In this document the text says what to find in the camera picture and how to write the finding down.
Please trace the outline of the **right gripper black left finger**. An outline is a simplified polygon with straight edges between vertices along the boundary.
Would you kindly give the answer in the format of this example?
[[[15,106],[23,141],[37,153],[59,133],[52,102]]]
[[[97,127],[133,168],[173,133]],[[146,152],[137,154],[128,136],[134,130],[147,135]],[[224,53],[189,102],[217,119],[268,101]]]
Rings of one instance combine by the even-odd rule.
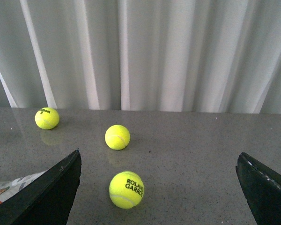
[[[0,225],[65,225],[80,184],[78,150],[0,205]]]

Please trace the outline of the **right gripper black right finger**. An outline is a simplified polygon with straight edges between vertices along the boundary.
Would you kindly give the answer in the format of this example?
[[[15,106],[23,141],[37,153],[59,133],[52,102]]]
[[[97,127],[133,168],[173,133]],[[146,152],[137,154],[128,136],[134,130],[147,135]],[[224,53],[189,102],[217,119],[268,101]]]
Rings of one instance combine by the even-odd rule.
[[[243,152],[237,177],[258,225],[281,225],[281,175]]]

